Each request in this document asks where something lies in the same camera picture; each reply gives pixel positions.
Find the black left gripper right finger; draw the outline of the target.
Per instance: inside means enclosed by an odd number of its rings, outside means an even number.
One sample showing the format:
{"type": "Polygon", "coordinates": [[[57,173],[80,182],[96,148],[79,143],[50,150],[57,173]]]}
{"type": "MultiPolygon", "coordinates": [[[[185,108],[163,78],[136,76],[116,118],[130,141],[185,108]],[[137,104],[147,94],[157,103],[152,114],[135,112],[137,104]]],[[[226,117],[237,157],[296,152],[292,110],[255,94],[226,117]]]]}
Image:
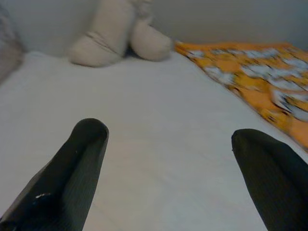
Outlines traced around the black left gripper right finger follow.
{"type": "Polygon", "coordinates": [[[308,164],[286,143],[259,130],[237,130],[231,144],[267,230],[308,231],[308,164]]]}

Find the padded bed side bolster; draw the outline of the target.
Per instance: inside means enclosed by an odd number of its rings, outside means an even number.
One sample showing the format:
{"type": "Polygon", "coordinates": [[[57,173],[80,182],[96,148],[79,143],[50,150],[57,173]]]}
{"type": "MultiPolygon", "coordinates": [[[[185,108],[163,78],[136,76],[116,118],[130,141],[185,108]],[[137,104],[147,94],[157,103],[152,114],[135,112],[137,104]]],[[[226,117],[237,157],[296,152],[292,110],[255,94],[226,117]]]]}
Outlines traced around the padded bed side bolster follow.
{"type": "Polygon", "coordinates": [[[0,83],[21,65],[24,53],[11,17],[0,5],[0,83]]]}

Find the beige curved plush pillow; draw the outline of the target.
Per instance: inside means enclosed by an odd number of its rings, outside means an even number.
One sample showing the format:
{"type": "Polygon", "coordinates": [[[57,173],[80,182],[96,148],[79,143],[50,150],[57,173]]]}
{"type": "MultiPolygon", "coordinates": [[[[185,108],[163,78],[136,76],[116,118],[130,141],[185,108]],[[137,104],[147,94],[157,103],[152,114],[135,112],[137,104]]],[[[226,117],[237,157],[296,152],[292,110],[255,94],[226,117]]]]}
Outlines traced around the beige curved plush pillow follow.
{"type": "Polygon", "coordinates": [[[71,63],[102,67],[120,61],[127,49],[142,59],[161,61],[170,56],[171,38],[152,26],[153,0],[101,0],[87,33],[71,47],[71,63]]]}

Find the yellow cartoon egg blanket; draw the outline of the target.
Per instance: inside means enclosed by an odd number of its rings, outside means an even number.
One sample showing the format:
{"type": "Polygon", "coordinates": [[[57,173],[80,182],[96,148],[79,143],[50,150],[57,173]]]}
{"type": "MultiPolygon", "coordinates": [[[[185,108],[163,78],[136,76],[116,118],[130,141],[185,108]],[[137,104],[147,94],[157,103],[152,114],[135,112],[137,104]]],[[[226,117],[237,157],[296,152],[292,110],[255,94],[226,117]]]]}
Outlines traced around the yellow cartoon egg blanket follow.
{"type": "Polygon", "coordinates": [[[308,153],[308,51],[288,43],[183,42],[175,50],[308,153]]]}

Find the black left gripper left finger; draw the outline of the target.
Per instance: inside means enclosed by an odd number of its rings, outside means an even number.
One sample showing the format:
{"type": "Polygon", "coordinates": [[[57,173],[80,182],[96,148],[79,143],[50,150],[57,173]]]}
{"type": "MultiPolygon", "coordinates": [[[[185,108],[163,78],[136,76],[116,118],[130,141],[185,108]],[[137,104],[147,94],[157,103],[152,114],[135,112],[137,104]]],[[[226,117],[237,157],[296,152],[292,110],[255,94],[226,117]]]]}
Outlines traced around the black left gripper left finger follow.
{"type": "Polygon", "coordinates": [[[82,231],[108,138],[108,127],[100,120],[79,121],[2,215],[0,231],[82,231]]]}

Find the white quilted mattress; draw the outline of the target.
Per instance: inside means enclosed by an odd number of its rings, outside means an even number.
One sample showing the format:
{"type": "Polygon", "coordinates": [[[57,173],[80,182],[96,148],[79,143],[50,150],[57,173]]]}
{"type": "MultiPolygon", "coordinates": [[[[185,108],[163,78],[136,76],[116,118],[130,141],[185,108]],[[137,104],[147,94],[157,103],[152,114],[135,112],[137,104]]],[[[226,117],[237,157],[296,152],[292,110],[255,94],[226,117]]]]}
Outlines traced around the white quilted mattress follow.
{"type": "Polygon", "coordinates": [[[308,154],[178,53],[103,68],[39,52],[0,83],[0,216],[96,118],[109,141],[84,231],[267,231],[231,136],[253,128],[308,154]]]}

